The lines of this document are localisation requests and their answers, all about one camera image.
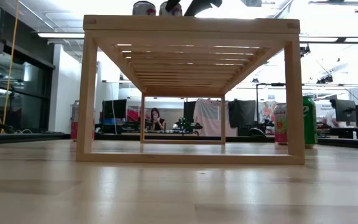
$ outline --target ceiling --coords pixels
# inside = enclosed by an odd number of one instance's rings
[[[309,4],[310,0],[263,0],[260,8],[246,7],[241,0],[223,0],[220,8],[202,12],[200,17],[280,17],[299,19],[303,35],[358,36],[357,6],[327,6]],[[84,14],[130,15],[136,0],[20,0],[19,19],[37,32],[83,32]],[[157,10],[164,0],[154,0]],[[186,11],[191,0],[181,0]],[[0,6],[14,14],[16,0],[0,0]],[[65,51],[81,61],[82,40],[60,40]],[[311,54],[302,59],[304,82],[313,83],[327,72],[341,75],[358,71],[358,45],[311,44]],[[284,80],[283,54],[280,53],[260,67],[245,82],[255,76],[260,82]]]

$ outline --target green soda can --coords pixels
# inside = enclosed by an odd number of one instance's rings
[[[303,124],[305,126],[305,146],[313,148],[317,144],[316,104],[311,96],[303,97]]]

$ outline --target person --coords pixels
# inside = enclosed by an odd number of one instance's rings
[[[332,109],[326,115],[326,124],[332,128],[346,128],[346,122],[336,121],[336,101],[329,100]]]
[[[151,114],[152,130],[153,131],[165,131],[165,120],[160,118],[160,112],[157,108],[152,109]]]

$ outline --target woman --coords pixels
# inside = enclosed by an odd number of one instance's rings
[[[160,112],[158,111],[157,108],[152,109],[151,115],[152,115],[151,122],[153,123],[152,130],[153,131],[165,131],[165,125],[166,125],[165,120],[160,118]]]

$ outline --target soda can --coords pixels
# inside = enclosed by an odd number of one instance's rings
[[[134,4],[132,10],[133,16],[155,16],[156,10],[154,4],[148,1],[138,1]]]
[[[274,109],[274,141],[287,144],[287,104],[279,103]]]
[[[160,6],[160,16],[182,16],[181,6],[178,3],[171,11],[167,11],[165,7],[167,6],[167,2],[164,2]]]
[[[303,97],[303,124],[305,127],[305,146],[313,148],[317,144],[316,103],[311,96]]]

